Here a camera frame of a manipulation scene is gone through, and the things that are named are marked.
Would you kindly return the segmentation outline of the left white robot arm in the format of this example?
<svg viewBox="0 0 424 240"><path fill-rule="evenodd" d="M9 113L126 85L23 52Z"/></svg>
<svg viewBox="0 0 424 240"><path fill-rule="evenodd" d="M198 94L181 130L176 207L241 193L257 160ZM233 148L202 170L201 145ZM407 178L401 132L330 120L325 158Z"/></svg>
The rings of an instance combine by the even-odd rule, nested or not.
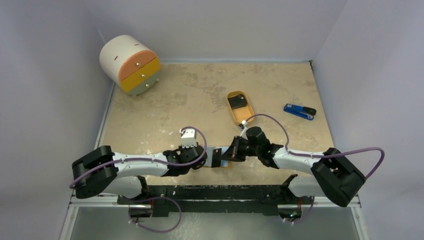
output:
<svg viewBox="0 0 424 240"><path fill-rule="evenodd" d="M71 165L73 182L69 185L78 199L101 193L123 195L138 205L146 203L149 191L140 177L178 177L200 169L208 157L201 145L179 147L150 155L113 152L111 146L100 146Z"/></svg>

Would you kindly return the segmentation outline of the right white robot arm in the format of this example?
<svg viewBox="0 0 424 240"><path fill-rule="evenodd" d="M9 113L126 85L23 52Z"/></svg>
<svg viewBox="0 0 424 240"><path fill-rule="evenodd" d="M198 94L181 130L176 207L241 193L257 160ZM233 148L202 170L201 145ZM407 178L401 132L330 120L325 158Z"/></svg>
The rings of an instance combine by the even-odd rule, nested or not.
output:
<svg viewBox="0 0 424 240"><path fill-rule="evenodd" d="M256 157L266 167L305 173L291 176L282 184L280 196L288 204L300 197L327 197L346 207L366 182L364 174L336 148L290 153L285 146L271 143L260 127L248 128L245 135L233 138L221 160L243 162L246 157Z"/></svg>

